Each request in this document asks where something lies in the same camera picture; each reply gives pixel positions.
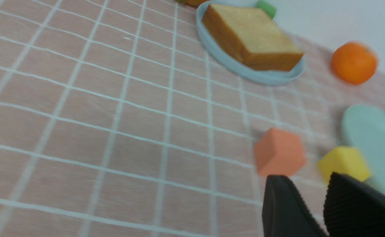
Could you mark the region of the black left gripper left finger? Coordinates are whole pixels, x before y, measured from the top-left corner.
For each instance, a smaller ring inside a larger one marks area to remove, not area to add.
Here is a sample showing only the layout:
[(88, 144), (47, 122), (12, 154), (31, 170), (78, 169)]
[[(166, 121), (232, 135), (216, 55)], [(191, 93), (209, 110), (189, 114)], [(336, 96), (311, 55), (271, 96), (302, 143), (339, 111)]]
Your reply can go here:
[(265, 237), (327, 237), (289, 177), (266, 178), (262, 206)]

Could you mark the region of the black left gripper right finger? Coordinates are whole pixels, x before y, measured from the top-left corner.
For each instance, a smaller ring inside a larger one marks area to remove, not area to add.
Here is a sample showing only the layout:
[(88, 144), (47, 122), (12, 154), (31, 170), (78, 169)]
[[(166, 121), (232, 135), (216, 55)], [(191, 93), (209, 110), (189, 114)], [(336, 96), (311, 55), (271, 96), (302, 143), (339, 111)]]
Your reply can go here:
[(385, 195), (347, 174), (333, 172), (323, 217), (331, 237), (385, 237)]

